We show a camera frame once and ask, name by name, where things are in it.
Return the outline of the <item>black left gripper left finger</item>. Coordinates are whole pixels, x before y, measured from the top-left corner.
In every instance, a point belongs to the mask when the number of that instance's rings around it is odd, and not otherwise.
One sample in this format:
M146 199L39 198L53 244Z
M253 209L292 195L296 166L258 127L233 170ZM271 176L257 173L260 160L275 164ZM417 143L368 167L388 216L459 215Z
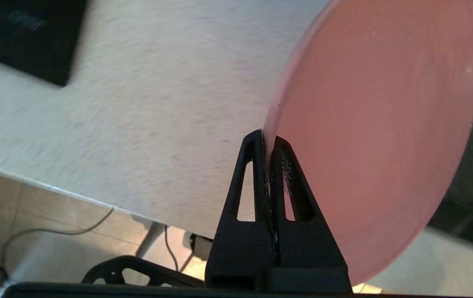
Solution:
M252 165L255 220L238 220L245 170ZM263 135L244 137L205 269L210 288L253 290L257 276L275 264L271 202L265 176Z

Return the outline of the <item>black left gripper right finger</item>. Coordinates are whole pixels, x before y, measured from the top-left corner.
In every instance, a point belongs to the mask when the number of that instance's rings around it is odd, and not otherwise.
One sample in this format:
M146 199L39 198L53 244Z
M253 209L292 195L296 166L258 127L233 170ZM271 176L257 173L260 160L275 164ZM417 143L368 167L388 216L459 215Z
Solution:
M274 227L271 290L350 290L348 266L288 141L276 137L270 163Z

